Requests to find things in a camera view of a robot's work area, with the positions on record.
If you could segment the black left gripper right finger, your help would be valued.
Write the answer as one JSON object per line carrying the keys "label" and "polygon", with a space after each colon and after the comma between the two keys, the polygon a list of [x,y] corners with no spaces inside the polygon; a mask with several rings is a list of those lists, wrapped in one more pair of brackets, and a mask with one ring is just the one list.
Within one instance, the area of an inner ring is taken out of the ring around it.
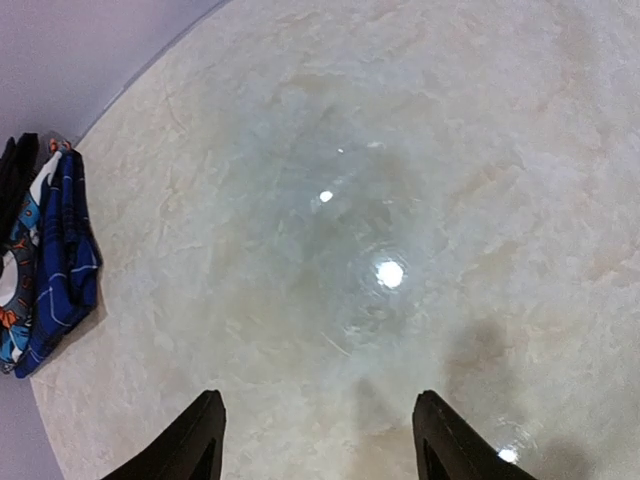
{"label": "black left gripper right finger", "polygon": [[412,427],[420,479],[534,480],[520,467],[500,458],[433,390],[418,395]]}

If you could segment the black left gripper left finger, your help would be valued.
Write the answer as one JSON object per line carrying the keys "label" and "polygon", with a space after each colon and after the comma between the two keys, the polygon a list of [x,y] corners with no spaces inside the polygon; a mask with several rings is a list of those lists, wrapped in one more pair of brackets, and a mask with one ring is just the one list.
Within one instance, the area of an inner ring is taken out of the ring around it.
{"label": "black left gripper left finger", "polygon": [[217,390],[202,392],[143,451],[106,477],[111,480],[219,479],[225,406]]}

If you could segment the black trousers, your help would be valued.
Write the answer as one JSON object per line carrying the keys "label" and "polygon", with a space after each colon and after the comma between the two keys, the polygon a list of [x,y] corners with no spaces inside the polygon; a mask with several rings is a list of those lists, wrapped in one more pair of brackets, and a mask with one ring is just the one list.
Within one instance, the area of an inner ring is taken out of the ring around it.
{"label": "black trousers", "polygon": [[11,229],[19,215],[25,192],[31,183],[39,146],[36,133],[24,133],[18,140],[10,137],[1,155],[1,245],[8,241]]}

